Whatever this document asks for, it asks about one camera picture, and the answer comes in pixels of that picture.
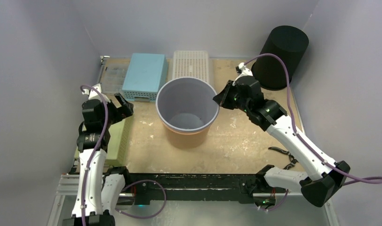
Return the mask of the blue perforated plastic basket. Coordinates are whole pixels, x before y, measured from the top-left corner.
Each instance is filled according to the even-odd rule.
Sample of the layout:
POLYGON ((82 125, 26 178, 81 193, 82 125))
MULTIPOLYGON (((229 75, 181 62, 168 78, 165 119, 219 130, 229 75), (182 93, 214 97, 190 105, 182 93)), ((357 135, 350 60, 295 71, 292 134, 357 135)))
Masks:
POLYGON ((128 101, 155 102, 167 72, 164 54, 133 53, 122 86, 123 96, 128 101))

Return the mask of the green perforated plastic basket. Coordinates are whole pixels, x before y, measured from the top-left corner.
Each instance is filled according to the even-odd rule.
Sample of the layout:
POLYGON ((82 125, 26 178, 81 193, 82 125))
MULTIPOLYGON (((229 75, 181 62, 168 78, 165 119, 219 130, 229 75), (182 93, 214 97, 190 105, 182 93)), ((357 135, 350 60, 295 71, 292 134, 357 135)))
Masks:
POLYGON ((109 166, 124 166, 125 156, 129 144, 133 117, 122 120, 110 126, 110 141, 105 164, 109 166))

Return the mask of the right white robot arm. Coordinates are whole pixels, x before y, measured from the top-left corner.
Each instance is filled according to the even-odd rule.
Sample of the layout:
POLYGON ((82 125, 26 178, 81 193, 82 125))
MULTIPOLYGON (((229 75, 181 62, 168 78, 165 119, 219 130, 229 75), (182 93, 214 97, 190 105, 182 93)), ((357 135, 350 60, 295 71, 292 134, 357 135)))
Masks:
POLYGON ((256 176, 256 187, 263 192, 280 187, 301 192, 312 205, 322 207, 343 186, 350 166, 336 162, 321 150, 313 153, 315 145, 299 130, 293 131, 292 118, 276 101, 264 98, 260 83, 253 76, 229 80, 213 100, 222 108, 239 109, 249 120, 278 140, 304 168, 303 172, 267 165, 256 176))

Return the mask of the grey plastic bucket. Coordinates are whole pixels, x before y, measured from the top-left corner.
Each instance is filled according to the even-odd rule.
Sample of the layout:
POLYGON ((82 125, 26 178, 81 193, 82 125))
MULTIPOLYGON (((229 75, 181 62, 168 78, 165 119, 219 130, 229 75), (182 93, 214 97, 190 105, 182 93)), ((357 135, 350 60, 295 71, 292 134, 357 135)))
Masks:
POLYGON ((208 83, 193 77, 182 77, 167 82, 156 97, 156 109, 163 124, 181 133, 207 129, 217 118, 217 95, 208 83))

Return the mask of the white perforated plastic basket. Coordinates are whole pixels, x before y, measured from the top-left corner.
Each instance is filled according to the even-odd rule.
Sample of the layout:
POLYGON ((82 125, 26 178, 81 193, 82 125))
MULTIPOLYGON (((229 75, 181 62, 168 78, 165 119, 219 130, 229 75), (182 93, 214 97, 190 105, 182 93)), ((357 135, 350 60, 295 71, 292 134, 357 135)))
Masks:
POLYGON ((171 79, 193 77, 214 86, 213 63, 207 51, 177 50, 173 54, 171 79))

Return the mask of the orange bucket black rim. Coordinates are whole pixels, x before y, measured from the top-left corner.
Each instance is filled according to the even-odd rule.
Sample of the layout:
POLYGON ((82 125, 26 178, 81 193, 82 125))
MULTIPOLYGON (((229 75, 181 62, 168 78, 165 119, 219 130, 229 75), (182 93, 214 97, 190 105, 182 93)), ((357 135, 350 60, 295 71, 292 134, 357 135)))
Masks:
POLYGON ((179 149, 191 149, 202 145, 206 139, 210 126, 196 132, 182 132, 170 128, 162 122, 168 142, 179 149))

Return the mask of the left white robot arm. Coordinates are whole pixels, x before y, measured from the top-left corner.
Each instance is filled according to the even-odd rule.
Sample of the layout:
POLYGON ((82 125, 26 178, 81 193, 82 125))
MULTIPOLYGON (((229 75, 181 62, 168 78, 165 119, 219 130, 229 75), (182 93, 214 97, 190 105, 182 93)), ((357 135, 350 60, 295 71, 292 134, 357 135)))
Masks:
POLYGON ((110 140, 109 127, 133 115, 133 104, 120 93, 104 103, 98 95, 82 104, 84 121, 79 126, 77 147, 79 151, 80 176, 76 201, 69 219, 63 226, 113 226, 115 210, 120 193, 132 186, 126 167, 114 167, 103 174, 110 140))

